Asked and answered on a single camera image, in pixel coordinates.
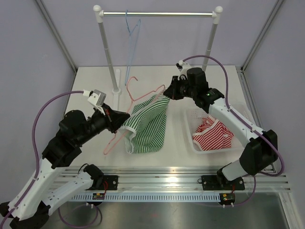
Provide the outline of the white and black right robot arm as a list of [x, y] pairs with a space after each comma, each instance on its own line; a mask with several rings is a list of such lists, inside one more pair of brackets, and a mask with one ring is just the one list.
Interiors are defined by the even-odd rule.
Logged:
[[201, 68], [188, 69], [183, 79], [173, 76], [163, 94], [173, 100], [192, 98], [199, 108], [228, 127], [244, 147], [238, 160], [217, 171], [218, 187], [227, 189], [236, 179], [245, 175], [254, 176], [278, 159], [276, 133], [264, 131], [242, 117], [219, 90], [209, 87]]

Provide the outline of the blue wire hanger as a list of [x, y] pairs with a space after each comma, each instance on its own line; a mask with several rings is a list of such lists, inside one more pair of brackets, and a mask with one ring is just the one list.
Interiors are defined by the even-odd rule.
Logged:
[[130, 78], [130, 71], [134, 60], [139, 34], [140, 34], [140, 28], [141, 28], [141, 19], [138, 19], [137, 23], [133, 28], [129, 26], [128, 13], [129, 13], [128, 10], [126, 10], [125, 22], [129, 37], [128, 37], [128, 56], [127, 56], [125, 82], [124, 82], [125, 86], [127, 85], [127, 82]]

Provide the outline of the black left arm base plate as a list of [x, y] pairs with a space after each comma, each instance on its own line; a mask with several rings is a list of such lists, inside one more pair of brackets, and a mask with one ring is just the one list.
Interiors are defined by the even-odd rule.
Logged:
[[115, 191], [118, 187], [119, 177], [117, 175], [103, 175], [93, 180], [92, 186], [88, 190]]

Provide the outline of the green striped tank top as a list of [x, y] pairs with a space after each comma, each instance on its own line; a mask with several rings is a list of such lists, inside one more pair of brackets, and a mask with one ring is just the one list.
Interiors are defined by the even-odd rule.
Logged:
[[169, 101], [170, 98], [164, 95], [153, 95], [133, 107], [131, 117], [121, 127], [127, 153], [145, 154], [161, 150]]

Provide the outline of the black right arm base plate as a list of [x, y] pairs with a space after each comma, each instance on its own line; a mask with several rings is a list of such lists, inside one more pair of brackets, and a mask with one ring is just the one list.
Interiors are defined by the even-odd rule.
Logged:
[[238, 177], [232, 181], [219, 181], [217, 175], [202, 175], [197, 179], [197, 183], [202, 185], [204, 191], [245, 190], [244, 180], [242, 177]]

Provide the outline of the red striped tank top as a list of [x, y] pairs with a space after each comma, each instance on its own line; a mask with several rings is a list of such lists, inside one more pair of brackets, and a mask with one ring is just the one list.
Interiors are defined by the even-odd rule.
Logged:
[[228, 149], [232, 147], [234, 134], [218, 119], [208, 115], [192, 134], [193, 142], [202, 151]]

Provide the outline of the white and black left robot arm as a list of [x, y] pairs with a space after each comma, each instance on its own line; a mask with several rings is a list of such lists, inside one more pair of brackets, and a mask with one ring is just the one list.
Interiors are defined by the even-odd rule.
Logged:
[[87, 165], [73, 181], [50, 192], [55, 179], [81, 153], [81, 147], [104, 130], [115, 133], [130, 117], [128, 113], [104, 106], [86, 118], [80, 110], [69, 111], [59, 123], [59, 131], [42, 153], [38, 173], [30, 190], [23, 189], [11, 202], [0, 205], [0, 213], [11, 218], [13, 229], [40, 229], [61, 205], [85, 190], [107, 188], [104, 173], [95, 165]]

